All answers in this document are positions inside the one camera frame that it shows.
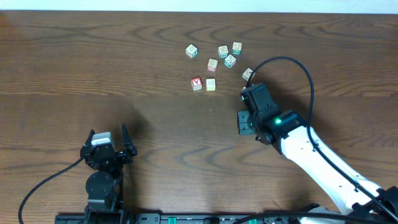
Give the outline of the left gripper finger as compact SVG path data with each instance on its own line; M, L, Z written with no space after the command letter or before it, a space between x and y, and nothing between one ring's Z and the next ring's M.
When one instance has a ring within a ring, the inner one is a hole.
M89 133L89 136L88 136L87 140L84 143L85 146L90 146L91 145L91 141L92 141L92 138L93 138L94 135L95 135L95 131L92 129L90 131L90 133Z
M134 149L134 144L128 134L127 127L125 124L122 125L122 137L123 137L123 146L128 150Z

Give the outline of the wooden block brown drawing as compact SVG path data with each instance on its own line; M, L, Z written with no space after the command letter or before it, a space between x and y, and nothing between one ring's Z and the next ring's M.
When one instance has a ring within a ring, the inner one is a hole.
M253 75L252 73L253 73L253 70L250 69L250 68L247 68L247 69L243 72L242 78L243 78L244 80L248 81L250 77L252 77L252 78L254 77L254 75Z

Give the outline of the yellow-edged wooden block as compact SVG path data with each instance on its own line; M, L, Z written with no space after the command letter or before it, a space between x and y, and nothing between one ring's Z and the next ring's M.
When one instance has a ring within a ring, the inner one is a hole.
M206 79L206 90L207 91L216 90L216 80L214 78Z

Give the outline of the red letter A block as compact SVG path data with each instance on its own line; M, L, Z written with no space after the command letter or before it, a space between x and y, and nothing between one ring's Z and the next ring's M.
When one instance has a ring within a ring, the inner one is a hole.
M200 77L192 78L191 84L192 84L193 91L201 90L203 87L203 82Z

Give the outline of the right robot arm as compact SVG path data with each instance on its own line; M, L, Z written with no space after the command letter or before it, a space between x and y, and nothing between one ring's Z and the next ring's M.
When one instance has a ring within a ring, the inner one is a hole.
M384 190L335 154L297 112L282 112L265 84L243 88L246 110L238 112L240 135L273 146L303 169L339 212L371 221L397 220L397 187Z

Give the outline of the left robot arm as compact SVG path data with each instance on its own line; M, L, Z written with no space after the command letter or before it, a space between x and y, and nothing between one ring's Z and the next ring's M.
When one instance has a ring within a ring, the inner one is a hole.
M124 150L116 151L111 133L96 134L90 131L80 150L80 156L86 165L96 171L88 177L85 185L88 205L85 208L84 222L87 224L132 222L131 212L123 209L123 167L133 162L137 149L125 125L122 125L122 140Z

